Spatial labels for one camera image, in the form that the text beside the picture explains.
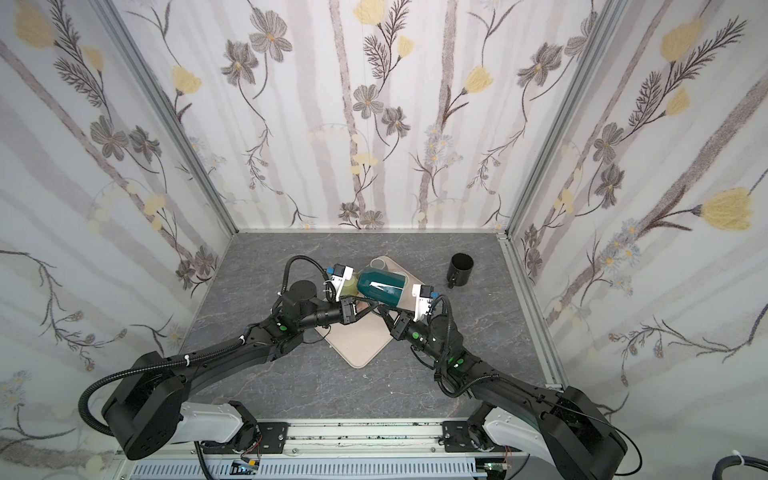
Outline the dark teal mug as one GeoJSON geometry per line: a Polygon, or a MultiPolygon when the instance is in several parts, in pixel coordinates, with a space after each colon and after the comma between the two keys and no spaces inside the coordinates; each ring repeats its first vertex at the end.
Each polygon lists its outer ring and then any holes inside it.
{"type": "Polygon", "coordinates": [[[358,276],[357,290],[363,297],[397,307],[405,285],[406,277],[401,274],[367,267],[358,276]]]}

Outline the black mug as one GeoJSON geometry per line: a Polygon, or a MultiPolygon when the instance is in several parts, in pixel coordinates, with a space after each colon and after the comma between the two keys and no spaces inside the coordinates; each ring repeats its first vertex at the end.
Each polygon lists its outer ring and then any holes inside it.
{"type": "Polygon", "coordinates": [[[465,286],[469,281],[473,268],[474,260],[470,255],[466,253],[454,254],[450,259],[446,274],[447,287],[453,289],[465,286]]]}

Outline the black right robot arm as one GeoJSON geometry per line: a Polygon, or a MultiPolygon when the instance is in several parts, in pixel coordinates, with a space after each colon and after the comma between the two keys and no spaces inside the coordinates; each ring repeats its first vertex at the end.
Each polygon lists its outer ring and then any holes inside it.
{"type": "Polygon", "coordinates": [[[490,409],[501,409],[533,428],[564,479],[614,479],[628,472],[620,464],[636,443],[612,425],[581,390],[537,387],[494,368],[467,350],[448,298],[439,295],[426,315],[369,300],[394,339],[433,360],[433,378],[450,398],[470,395],[490,409]]]}

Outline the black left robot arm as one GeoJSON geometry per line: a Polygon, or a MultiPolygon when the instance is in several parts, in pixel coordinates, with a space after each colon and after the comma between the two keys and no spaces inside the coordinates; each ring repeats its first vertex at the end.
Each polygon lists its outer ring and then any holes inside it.
{"type": "Polygon", "coordinates": [[[150,352],[131,368],[103,377],[81,394],[77,409],[91,429],[115,438],[131,460],[170,443],[186,421],[182,406],[198,391],[246,368],[275,361],[304,341],[304,333],[350,325],[398,304],[394,290],[373,272],[342,264],[321,268],[323,282],[289,281],[286,267],[269,315],[237,337],[212,347],[164,357],[150,352]]]}

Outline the beige plastic tray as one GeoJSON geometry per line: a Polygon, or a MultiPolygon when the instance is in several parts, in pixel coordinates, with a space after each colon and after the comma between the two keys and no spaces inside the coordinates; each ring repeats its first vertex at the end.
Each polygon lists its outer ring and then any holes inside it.
{"type": "MultiPolygon", "coordinates": [[[[415,299],[411,293],[412,286],[422,284],[422,281],[389,256],[381,255],[375,258],[383,258],[387,261],[390,272],[406,277],[404,293],[398,307],[413,311],[415,299]]],[[[393,340],[384,320],[375,313],[351,325],[335,324],[328,330],[317,327],[316,332],[320,335],[327,334],[325,341],[328,345],[356,369],[368,365],[393,340]]]]}

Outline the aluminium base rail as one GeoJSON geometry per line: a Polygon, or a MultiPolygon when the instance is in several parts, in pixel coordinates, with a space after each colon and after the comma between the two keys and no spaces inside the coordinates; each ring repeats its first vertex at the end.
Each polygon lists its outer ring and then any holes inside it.
{"type": "Polygon", "coordinates": [[[283,420],[263,423],[260,446],[244,456],[195,453],[192,444],[168,445],[138,461],[117,455],[106,479],[207,479],[208,460],[472,458],[485,479],[558,479],[560,474],[535,431],[509,415],[495,415],[492,437],[500,446],[476,449],[461,419],[283,420]]]}

